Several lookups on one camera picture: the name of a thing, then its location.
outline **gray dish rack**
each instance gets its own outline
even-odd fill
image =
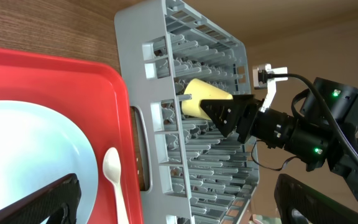
[[[122,77],[136,108],[146,224],[238,223],[259,183],[237,134],[181,113],[193,78],[250,94],[244,44],[181,0],[149,0],[116,14]]]

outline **beige background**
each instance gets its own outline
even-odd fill
[[[273,67],[288,67],[289,72],[311,81],[322,77],[358,87],[358,1],[187,2],[245,43],[249,67],[271,63]],[[305,88],[297,80],[279,83],[272,108],[290,114],[292,98]],[[266,94],[264,90],[254,93],[260,99]],[[263,164],[280,167],[290,156],[259,144]],[[330,173],[327,164],[306,172],[305,164],[295,160],[283,172],[358,212],[358,202],[345,181]],[[260,170],[253,213],[278,216],[273,197],[278,174]]]

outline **brown wood surface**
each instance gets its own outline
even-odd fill
[[[0,0],[0,47],[106,63],[120,72],[114,16],[140,1]]]

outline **light blue plate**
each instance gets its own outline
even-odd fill
[[[98,167],[84,133],[62,114],[33,103],[0,101],[0,209],[75,173],[86,223],[98,190]]]

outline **white spoon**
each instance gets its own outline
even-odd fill
[[[103,159],[103,174],[110,180],[114,186],[114,193],[116,195],[116,207],[117,207],[117,221],[118,224],[129,224],[127,210],[125,208],[124,196],[121,190],[121,163],[117,149],[111,147],[104,155]]]

